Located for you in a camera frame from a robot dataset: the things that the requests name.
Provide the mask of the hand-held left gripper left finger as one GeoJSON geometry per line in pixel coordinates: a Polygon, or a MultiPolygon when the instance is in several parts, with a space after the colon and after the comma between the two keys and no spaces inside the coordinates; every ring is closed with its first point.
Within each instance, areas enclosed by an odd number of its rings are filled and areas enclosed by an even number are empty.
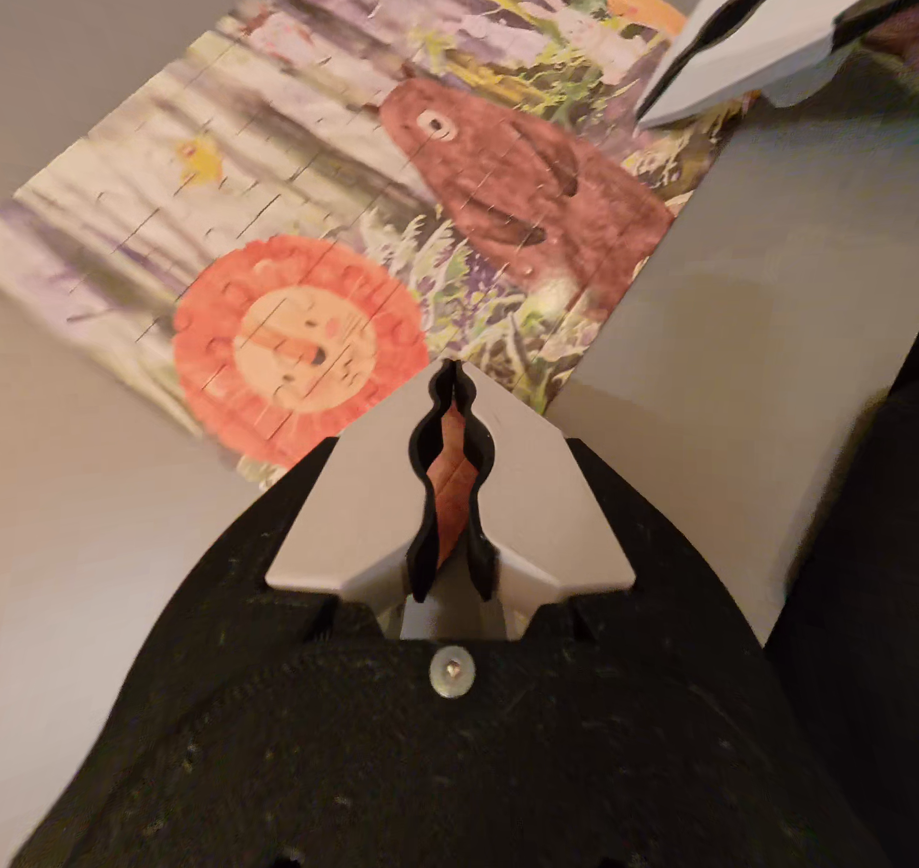
{"type": "Polygon", "coordinates": [[[452,400],[452,362],[435,361],[337,438],[266,574],[278,591],[400,604],[412,592],[407,557],[437,537],[429,462],[415,432],[435,432],[452,400]]]}

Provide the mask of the person's right hand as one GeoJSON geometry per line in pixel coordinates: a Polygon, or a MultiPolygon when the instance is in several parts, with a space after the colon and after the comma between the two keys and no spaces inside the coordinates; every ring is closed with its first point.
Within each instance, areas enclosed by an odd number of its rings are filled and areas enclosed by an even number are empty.
{"type": "Polygon", "coordinates": [[[862,44],[877,54],[892,56],[918,73],[918,6],[897,12],[866,33],[862,44]]]}

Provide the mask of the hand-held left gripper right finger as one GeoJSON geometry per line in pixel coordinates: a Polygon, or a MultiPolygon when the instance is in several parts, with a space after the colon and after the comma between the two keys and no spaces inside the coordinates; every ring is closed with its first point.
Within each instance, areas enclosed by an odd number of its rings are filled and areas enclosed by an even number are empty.
{"type": "Polygon", "coordinates": [[[456,365],[473,586],[503,609],[626,590],[636,575],[561,431],[478,368],[456,365]]]}

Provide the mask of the person in black jacket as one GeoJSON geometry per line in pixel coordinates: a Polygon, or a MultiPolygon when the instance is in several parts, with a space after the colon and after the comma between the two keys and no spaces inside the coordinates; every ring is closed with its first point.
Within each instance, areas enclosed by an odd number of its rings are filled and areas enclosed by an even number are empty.
{"type": "Polygon", "coordinates": [[[917,382],[874,415],[765,651],[856,816],[917,866],[917,382]]]}

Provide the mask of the forest animal jigsaw puzzle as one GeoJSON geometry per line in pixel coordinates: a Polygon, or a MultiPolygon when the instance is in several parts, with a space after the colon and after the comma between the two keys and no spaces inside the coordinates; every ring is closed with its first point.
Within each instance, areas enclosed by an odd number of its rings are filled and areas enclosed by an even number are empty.
{"type": "Polygon", "coordinates": [[[749,111],[662,0],[240,0],[2,204],[2,293],[267,489],[431,361],[539,414],[749,111]]]}

